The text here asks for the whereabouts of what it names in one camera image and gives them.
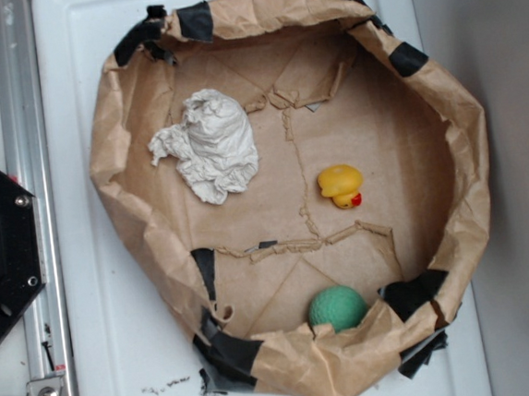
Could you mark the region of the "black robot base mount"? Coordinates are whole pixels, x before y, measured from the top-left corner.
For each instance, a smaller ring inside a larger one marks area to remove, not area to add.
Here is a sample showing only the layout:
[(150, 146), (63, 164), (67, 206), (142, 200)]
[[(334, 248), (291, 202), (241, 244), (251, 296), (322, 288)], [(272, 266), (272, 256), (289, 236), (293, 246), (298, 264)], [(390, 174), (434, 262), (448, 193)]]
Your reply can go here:
[(0, 170), (0, 343), (45, 285), (35, 197)]

